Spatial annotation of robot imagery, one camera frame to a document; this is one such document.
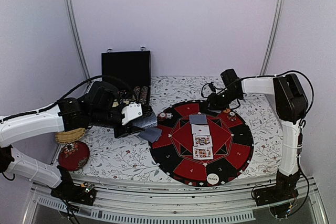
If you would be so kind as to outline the blue playing card deck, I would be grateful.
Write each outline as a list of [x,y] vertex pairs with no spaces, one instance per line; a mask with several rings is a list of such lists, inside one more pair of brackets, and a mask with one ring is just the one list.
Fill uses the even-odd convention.
[[147,129],[150,127],[156,127],[157,126],[157,117],[155,113],[152,113],[151,115],[147,117],[140,117],[132,121],[133,126],[139,127],[141,129]]

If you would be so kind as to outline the red black small chip stack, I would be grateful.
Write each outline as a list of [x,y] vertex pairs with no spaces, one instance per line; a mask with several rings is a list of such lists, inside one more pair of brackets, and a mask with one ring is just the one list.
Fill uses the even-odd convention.
[[236,121],[236,120],[237,120],[236,113],[233,112],[233,111],[230,111],[230,112],[228,113],[227,118],[228,118],[230,121]]

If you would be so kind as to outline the red orange chip stack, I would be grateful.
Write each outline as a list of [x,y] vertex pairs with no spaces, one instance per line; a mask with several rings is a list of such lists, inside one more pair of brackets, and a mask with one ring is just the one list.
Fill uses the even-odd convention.
[[157,116],[158,121],[164,121],[166,118],[167,118],[167,114],[164,113],[164,112],[158,114],[158,116]]

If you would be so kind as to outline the white black chip stack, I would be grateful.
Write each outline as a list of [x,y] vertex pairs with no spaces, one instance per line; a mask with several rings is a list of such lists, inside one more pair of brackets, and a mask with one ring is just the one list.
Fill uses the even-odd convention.
[[172,117],[173,117],[173,114],[172,114],[172,113],[167,113],[167,114],[166,114],[166,118],[167,118],[167,119],[170,119],[170,118],[172,118]]

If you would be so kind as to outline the white blue dealer button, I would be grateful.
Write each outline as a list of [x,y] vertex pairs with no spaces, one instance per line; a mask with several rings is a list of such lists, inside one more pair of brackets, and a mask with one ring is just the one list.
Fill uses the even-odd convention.
[[216,185],[219,182],[219,176],[215,173],[208,174],[206,179],[210,185]]

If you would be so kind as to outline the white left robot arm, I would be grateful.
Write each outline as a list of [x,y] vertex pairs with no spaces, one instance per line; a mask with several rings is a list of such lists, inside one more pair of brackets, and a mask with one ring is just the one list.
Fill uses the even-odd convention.
[[147,101],[139,98],[126,104],[113,84],[95,81],[79,98],[65,95],[53,104],[37,110],[1,117],[1,173],[19,174],[57,188],[67,200],[78,195],[78,188],[71,183],[71,176],[63,168],[42,163],[29,157],[12,144],[47,133],[67,133],[77,129],[100,126],[114,129],[117,136],[138,132],[137,119],[152,114]]

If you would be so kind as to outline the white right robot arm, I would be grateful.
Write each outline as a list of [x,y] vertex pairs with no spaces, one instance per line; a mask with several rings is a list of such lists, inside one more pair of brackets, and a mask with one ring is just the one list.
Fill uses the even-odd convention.
[[303,174],[299,158],[302,151],[303,128],[306,116],[314,100],[309,100],[299,77],[306,77],[298,70],[288,70],[281,74],[255,77],[238,77],[234,69],[221,73],[224,88],[207,83],[211,94],[206,96],[211,110],[228,109],[234,100],[242,100],[244,94],[271,95],[275,100],[278,121],[283,132],[281,163],[277,170],[276,186],[271,196],[276,201],[284,200],[291,194],[292,186]]

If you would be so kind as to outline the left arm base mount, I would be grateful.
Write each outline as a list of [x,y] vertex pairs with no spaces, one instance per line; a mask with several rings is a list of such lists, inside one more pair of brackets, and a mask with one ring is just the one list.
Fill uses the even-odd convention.
[[50,194],[64,202],[93,206],[97,191],[95,185],[89,182],[75,185],[70,181],[62,181],[56,188],[51,188]]

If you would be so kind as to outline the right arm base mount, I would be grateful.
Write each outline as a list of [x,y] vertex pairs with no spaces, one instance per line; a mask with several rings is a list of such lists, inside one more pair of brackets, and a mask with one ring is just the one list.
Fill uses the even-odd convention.
[[269,208],[269,211],[276,219],[287,218],[294,206],[297,205],[298,191],[296,189],[297,181],[289,178],[277,178],[273,186],[256,185],[251,196],[257,206],[270,205],[285,201],[283,204],[277,204]]

